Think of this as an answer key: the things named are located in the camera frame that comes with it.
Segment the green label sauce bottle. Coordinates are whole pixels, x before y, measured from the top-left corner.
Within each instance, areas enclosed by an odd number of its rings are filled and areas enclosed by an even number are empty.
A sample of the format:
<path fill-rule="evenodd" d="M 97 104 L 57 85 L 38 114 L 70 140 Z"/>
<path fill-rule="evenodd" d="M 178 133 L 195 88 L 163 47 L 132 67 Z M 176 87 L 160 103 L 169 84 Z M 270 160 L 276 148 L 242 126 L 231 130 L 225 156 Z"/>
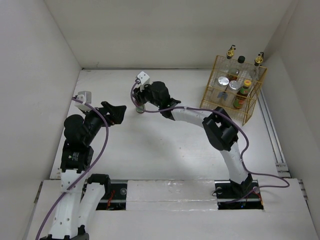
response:
<path fill-rule="evenodd" d="M 241 109 L 244 106 L 245 101 L 250 92 L 251 85 L 252 85 L 252 81 L 249 79 L 246 79 L 243 82 L 243 85 L 240 87 L 239 91 L 237 92 L 233 102 L 233 107 L 235 109 Z"/>
<path fill-rule="evenodd" d="M 145 106 L 144 105 L 136 106 L 135 111 L 139 114 L 143 114 L 145 112 Z"/>

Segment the white silver-lid jar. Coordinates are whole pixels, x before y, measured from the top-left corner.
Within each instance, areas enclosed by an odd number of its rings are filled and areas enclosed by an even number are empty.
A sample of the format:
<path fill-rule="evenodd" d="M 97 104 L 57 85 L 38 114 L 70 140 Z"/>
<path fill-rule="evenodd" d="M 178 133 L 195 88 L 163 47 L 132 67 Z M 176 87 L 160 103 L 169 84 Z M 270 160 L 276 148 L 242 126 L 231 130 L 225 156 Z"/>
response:
<path fill-rule="evenodd" d="M 229 79 L 225 76 L 220 76 L 217 79 L 216 89 L 219 91 L 225 91 L 229 85 Z"/>
<path fill-rule="evenodd" d="M 236 95 L 241 88 L 241 83 L 237 80 L 231 80 L 227 87 L 227 92 Z"/>

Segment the glass bottle with dark sauce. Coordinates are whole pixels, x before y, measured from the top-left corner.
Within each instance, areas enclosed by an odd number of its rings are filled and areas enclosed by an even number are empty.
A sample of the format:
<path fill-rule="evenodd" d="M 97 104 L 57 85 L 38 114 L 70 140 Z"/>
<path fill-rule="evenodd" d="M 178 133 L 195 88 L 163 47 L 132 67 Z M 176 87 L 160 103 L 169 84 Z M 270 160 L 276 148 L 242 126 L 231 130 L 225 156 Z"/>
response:
<path fill-rule="evenodd" d="M 237 62 L 233 64 L 228 72 L 227 72 L 227 78 L 229 81 L 237 81 L 238 77 L 240 76 L 242 70 L 243 70 L 243 64 L 246 60 L 246 57 L 243 55 L 240 55 L 237 59 Z"/>

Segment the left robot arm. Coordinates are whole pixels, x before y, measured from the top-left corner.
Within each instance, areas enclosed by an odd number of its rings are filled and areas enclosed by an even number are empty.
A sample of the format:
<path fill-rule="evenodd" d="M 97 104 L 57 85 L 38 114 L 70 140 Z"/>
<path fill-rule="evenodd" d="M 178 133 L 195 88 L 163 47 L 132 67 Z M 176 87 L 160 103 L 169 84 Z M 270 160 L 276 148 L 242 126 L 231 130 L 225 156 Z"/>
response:
<path fill-rule="evenodd" d="M 93 159 L 91 143 L 99 130 L 119 125 L 127 107 L 114 106 L 106 101 L 92 107 L 85 100 L 74 97 L 75 106 L 85 115 L 73 114 L 64 121 L 65 141 L 60 164 L 60 196 L 46 214 L 36 239 L 52 212 L 55 213 L 46 240 L 88 240 L 88 224 L 100 200 L 111 194 L 111 180 L 107 174 L 89 174 L 98 162 Z"/>

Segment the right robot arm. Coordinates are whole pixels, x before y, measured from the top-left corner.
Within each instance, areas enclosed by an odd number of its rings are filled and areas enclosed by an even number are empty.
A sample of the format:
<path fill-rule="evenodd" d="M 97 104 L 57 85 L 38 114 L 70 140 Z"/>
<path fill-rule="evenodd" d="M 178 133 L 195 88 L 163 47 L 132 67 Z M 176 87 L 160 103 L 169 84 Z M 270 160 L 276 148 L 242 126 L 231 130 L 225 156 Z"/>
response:
<path fill-rule="evenodd" d="M 181 106 L 172 98 L 164 82 L 143 83 L 136 79 L 130 97 L 140 113 L 160 113 L 172 121 L 182 121 L 204 129 L 211 146 L 218 150 L 227 166 L 231 191 L 236 199 L 245 197 L 252 190 L 252 174 L 244 167 L 243 154 L 239 150 L 239 127 L 222 107 L 205 111 L 203 108 Z M 158 110 L 146 110 L 150 103 Z"/>

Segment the clear glass pourer bottle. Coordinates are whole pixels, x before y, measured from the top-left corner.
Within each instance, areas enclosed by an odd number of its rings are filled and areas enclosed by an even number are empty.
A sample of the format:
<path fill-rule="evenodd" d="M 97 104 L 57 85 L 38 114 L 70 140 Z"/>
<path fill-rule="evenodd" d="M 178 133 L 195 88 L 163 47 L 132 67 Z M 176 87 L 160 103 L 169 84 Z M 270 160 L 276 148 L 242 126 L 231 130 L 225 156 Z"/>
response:
<path fill-rule="evenodd" d="M 220 66 L 220 71 L 229 80 L 232 79 L 236 74 L 238 74 L 238 71 L 239 71 L 232 61 L 235 50 L 236 50 L 236 46 L 233 44 L 227 51 L 226 59 L 222 62 Z"/>

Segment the black cap red label bottle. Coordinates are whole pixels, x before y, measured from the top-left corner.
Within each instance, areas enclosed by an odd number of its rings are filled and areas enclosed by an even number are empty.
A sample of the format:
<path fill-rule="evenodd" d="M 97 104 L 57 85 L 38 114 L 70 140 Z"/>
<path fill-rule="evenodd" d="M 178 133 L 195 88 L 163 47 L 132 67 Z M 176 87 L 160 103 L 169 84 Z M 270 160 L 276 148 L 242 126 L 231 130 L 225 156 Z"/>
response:
<path fill-rule="evenodd" d="M 263 61 L 264 61 L 264 52 L 262 51 L 254 59 L 253 66 L 251 66 L 248 70 L 249 77 L 253 82 L 259 80 L 260 65 L 263 63 Z"/>

